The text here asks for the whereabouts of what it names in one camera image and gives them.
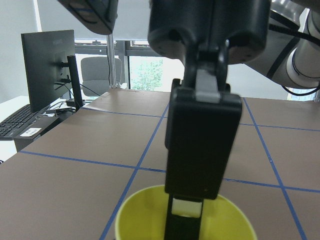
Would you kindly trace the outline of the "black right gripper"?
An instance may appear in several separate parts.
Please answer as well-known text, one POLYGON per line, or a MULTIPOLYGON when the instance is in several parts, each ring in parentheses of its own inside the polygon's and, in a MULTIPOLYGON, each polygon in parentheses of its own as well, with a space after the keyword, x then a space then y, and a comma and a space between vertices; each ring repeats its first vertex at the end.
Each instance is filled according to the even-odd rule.
POLYGON ((151 0, 149 8, 148 43, 162 57, 212 61, 226 48, 234 65, 266 47, 269 0, 151 0))

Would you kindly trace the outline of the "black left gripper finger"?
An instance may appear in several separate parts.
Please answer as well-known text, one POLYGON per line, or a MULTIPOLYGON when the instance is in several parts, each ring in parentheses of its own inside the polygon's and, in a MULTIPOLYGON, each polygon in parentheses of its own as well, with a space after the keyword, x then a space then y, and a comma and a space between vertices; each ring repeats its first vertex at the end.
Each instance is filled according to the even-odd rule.
POLYGON ((194 86, 171 85, 165 145, 164 238, 197 240, 205 200, 217 198, 242 115, 238 95, 226 92, 229 42, 216 55, 200 54, 194 86))

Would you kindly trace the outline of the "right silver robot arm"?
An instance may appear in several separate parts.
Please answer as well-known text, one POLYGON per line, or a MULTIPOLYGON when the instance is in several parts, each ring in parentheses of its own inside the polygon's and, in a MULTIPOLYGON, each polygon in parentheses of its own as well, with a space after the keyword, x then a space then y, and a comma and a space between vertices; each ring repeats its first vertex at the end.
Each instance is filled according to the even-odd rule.
POLYGON ((171 87, 164 238, 204 235, 242 115, 228 66, 247 64, 289 88, 320 88, 317 0, 152 0, 148 42, 184 65, 171 87))

